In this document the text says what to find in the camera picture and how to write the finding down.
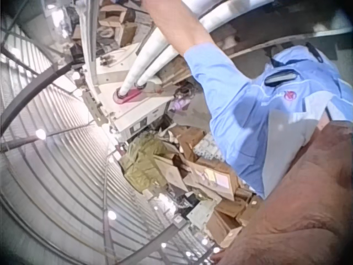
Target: person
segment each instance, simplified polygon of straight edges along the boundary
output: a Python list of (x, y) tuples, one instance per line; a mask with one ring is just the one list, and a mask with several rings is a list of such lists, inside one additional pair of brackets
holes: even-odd
[(277, 54), (251, 80), (181, 0), (143, 3), (202, 85), (226, 162), (263, 198), (330, 120), (353, 121), (352, 88), (312, 45)]
[(144, 0), (202, 85), (226, 162), (265, 198), (220, 264), (329, 264), (351, 228), (353, 90), (312, 45), (243, 75), (181, 0)]

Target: white machine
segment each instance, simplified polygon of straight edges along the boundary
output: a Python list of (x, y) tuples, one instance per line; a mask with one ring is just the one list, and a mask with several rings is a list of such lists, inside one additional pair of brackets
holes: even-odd
[(113, 96), (120, 88), (137, 55), (140, 43), (123, 47), (104, 55), (104, 59), (95, 58), (95, 33), (99, 9), (99, 1), (82, 1), (78, 7), (82, 34), (82, 46), (86, 65), (85, 80), (89, 93), (84, 93), (85, 99), (91, 97), (92, 106), (89, 108), (98, 125), (109, 123), (117, 130), (117, 140), (125, 142), (153, 121), (161, 117), (166, 111), (168, 103), (174, 98), (176, 86), (162, 90), (155, 78), (148, 82), (141, 94), (124, 104), (117, 104)]

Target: pile of boxes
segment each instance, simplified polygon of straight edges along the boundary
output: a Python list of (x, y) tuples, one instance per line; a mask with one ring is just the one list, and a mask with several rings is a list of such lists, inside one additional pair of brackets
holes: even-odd
[(169, 131), (178, 144), (166, 143), (170, 154), (155, 155), (157, 166), (168, 183), (197, 194), (200, 202), (188, 214), (190, 222), (221, 247), (228, 247), (259, 209), (262, 199), (225, 162), (194, 154), (193, 148), (206, 135), (203, 130), (176, 126)]

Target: pink base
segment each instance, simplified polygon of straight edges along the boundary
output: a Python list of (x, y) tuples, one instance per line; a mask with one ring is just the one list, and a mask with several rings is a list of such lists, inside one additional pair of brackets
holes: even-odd
[(138, 89), (131, 89), (129, 90), (129, 92), (127, 93), (127, 96), (125, 98), (119, 98), (117, 96), (118, 91), (114, 92), (113, 94), (113, 100), (116, 104), (124, 104), (125, 102), (129, 102), (130, 100), (132, 100), (134, 97), (140, 95), (142, 93), (141, 90)]

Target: skin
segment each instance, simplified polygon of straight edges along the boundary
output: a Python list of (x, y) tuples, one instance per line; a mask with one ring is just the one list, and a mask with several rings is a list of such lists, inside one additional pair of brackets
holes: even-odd
[[(156, 25), (183, 55), (213, 43), (181, 0), (144, 0)], [(324, 113), (310, 142), (219, 264), (330, 264), (353, 216), (352, 124)]]

